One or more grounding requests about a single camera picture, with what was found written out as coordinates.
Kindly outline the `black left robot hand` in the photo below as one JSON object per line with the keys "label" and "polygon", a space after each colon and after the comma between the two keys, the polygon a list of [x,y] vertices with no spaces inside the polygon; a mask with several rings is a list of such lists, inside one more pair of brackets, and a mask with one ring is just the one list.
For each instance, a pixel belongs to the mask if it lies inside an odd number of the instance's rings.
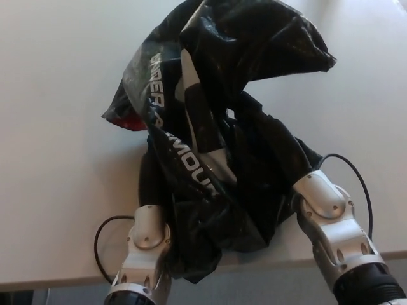
{"label": "black left robot hand", "polygon": [[168,208],[172,204],[172,195],[155,153],[147,151],[142,159],[139,171],[139,206],[160,205]]}

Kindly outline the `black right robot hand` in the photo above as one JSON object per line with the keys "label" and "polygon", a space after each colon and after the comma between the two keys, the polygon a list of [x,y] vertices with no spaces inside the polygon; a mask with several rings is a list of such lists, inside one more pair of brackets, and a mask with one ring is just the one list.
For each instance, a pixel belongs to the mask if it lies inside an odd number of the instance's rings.
{"label": "black right robot hand", "polygon": [[317,169],[322,155],[309,148],[304,141],[291,137],[288,142],[285,161],[282,167],[285,175],[293,186],[297,181]]}

